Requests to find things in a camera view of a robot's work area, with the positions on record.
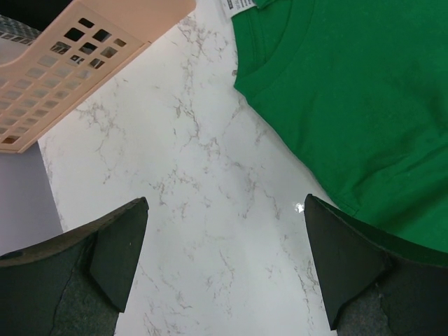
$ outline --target square hole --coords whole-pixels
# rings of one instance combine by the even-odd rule
[[[67,68],[65,66],[61,66],[60,68],[58,68],[55,71],[55,75],[59,76],[59,77],[66,78],[71,72],[72,72],[72,70],[70,68]]]
[[[12,126],[17,122],[17,119],[4,118],[1,123],[6,126]]]
[[[26,119],[26,120],[23,122],[23,125],[32,126],[32,125],[34,125],[34,124],[37,123],[37,122],[38,122],[38,121],[37,121],[36,119],[28,118],[28,119]]]
[[[117,38],[114,43],[119,46],[119,47],[124,47],[126,46],[126,42],[124,42],[123,40],[120,40],[119,38]]]
[[[88,79],[89,77],[91,77],[92,72],[88,71],[88,70],[81,70],[76,74],[76,77],[78,77],[79,79]]]
[[[91,63],[89,63],[89,65],[94,69],[99,69],[103,64],[104,62],[97,58],[95,58],[94,60],[91,61]]]
[[[55,63],[57,62],[57,58],[54,58],[52,56],[44,55],[40,58],[39,61],[37,61],[40,65],[43,65],[45,67],[51,68]]]
[[[105,40],[107,40],[109,37],[111,37],[111,34],[104,29],[100,29],[93,36],[93,38],[99,42],[105,42]]]
[[[77,42],[81,37],[84,36],[84,33],[77,28],[70,28],[70,30],[67,33],[65,33],[64,36],[67,37],[69,40]]]
[[[70,45],[65,44],[64,42],[58,41],[53,47],[50,48],[51,51],[58,53],[59,55],[65,54],[71,48]]]
[[[53,89],[53,88],[56,88],[59,85],[59,83],[61,83],[60,80],[50,78],[50,79],[47,79],[45,82],[43,82],[43,86]]]
[[[12,112],[12,116],[21,117],[24,116],[27,113],[27,110],[24,110],[23,108],[15,108]]]
[[[47,109],[52,109],[53,107],[55,107],[56,105],[58,105],[59,103],[57,101],[54,100],[48,100],[43,104],[43,107],[46,107]]]
[[[70,61],[68,61],[67,63],[70,65],[78,66],[83,61],[84,59],[81,56],[73,55],[72,57],[70,57]]]
[[[36,112],[33,113],[33,116],[42,118],[45,117],[48,114],[48,111],[45,110],[36,110]]]
[[[85,17],[80,19],[78,22],[81,23],[84,27],[87,27],[87,28],[92,28],[94,26],[94,23],[89,21],[89,20],[87,20]]]
[[[9,106],[11,106],[11,103],[0,100],[0,110],[6,110]]]
[[[25,99],[24,101],[22,101],[20,103],[20,105],[25,106],[25,107],[33,107],[36,104],[37,104],[37,101],[33,100],[33,99]]]
[[[69,93],[67,91],[58,91],[55,94],[55,98],[57,99],[63,99],[65,97],[67,97],[69,95]]]
[[[79,48],[79,50],[87,55],[90,55],[97,48],[98,48],[97,46],[87,42],[87,43],[84,43],[84,45],[81,48]]]
[[[3,144],[12,145],[19,139],[18,136],[10,135],[2,141]]]
[[[27,75],[28,77],[39,79],[40,77],[42,77],[44,75],[44,73],[45,73],[45,71],[42,69],[31,68],[30,70],[27,71],[27,73],[25,75]]]
[[[14,84],[14,86],[16,87],[16,88],[19,88],[19,89],[27,89],[27,88],[29,88],[29,86],[32,84],[32,82],[30,82],[29,80],[25,80],[25,79],[20,79],[20,80],[18,80],[17,81],[17,83],[16,84]]]
[[[33,96],[38,98],[44,98],[46,95],[48,95],[49,91],[44,89],[37,89],[33,91]]]
[[[0,88],[7,84],[8,80],[6,78],[0,77]]]
[[[70,90],[75,90],[79,85],[81,85],[81,83],[76,82],[74,80],[65,83],[65,87]]]
[[[103,56],[105,56],[107,58],[111,58],[116,53],[117,53],[117,50],[113,49],[112,47],[107,47],[106,49],[101,51],[101,55],[103,55]]]
[[[18,134],[24,134],[29,130],[29,128],[26,127],[17,127],[14,132]]]
[[[21,92],[9,90],[3,95],[3,97],[11,99],[11,100],[16,100],[21,95],[22,95]]]

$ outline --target marble countertop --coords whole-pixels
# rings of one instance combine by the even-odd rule
[[[330,332],[303,216],[325,193],[233,88],[218,0],[40,141],[64,230],[135,197],[149,222],[122,336]]]

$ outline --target pink basket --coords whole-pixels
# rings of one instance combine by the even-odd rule
[[[73,0],[0,66],[0,152],[24,152],[194,7],[195,0]]]

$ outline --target green fabric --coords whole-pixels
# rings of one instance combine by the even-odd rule
[[[235,87],[338,207],[448,252],[448,1],[258,1]]]

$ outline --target shirt neckline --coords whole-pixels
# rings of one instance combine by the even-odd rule
[[[237,74],[234,86],[246,98],[254,97],[268,88],[292,62],[307,34],[315,1],[317,0],[291,0],[288,23],[274,54],[252,73],[245,76]],[[251,34],[251,32],[241,31],[240,34],[238,31],[235,32],[237,48],[238,45],[247,43],[245,34]]]

